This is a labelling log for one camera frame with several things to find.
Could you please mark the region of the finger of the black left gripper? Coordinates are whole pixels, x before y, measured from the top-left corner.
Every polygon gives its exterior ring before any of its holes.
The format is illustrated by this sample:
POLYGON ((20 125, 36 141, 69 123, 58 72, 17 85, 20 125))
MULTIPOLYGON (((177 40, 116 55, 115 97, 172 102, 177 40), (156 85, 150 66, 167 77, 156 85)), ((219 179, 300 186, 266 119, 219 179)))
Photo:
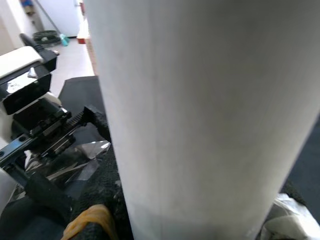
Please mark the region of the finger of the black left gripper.
POLYGON ((70 220, 74 199, 43 175, 32 173, 24 190, 31 199, 58 213, 65 222, 70 220))
POLYGON ((108 142, 112 142, 107 117, 94 106, 85 106, 83 109, 83 121, 91 123, 97 129, 99 135, 108 142))

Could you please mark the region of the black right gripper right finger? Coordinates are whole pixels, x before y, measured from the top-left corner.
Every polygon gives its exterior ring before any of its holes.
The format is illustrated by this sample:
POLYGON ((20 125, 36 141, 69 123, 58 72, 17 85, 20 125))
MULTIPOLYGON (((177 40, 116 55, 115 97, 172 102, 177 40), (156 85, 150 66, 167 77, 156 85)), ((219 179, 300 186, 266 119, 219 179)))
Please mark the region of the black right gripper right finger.
POLYGON ((281 188, 282 194, 287 194, 290 198, 294 199, 299 204, 307 207, 306 201, 303 199, 301 194, 294 187, 293 183, 287 179, 281 188))

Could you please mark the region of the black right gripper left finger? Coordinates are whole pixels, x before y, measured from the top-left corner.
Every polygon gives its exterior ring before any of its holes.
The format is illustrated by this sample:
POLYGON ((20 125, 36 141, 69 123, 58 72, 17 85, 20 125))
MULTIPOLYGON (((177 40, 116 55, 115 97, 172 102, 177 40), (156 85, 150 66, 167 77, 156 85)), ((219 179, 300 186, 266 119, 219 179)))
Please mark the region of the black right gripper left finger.
POLYGON ((103 204, 113 217, 118 238, 131 240, 133 234, 113 148, 99 155, 98 159, 101 160, 99 167, 86 182, 76 201, 74 216, 77 217, 93 205, 103 204))

